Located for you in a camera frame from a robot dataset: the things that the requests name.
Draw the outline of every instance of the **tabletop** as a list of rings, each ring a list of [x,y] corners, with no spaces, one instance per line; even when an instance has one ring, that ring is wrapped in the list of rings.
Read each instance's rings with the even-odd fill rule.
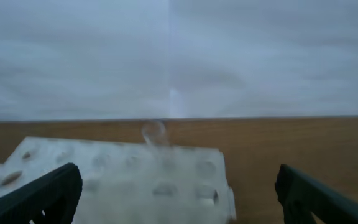
[[[0,163],[26,136],[144,142],[145,121],[0,123]],[[236,223],[283,223],[274,182],[291,165],[358,202],[358,117],[165,121],[170,142],[224,154]]]

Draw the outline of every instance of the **white paper background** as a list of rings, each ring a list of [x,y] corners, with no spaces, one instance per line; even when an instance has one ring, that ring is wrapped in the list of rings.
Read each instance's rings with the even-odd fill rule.
[[[0,120],[358,114],[358,1],[0,0]]]

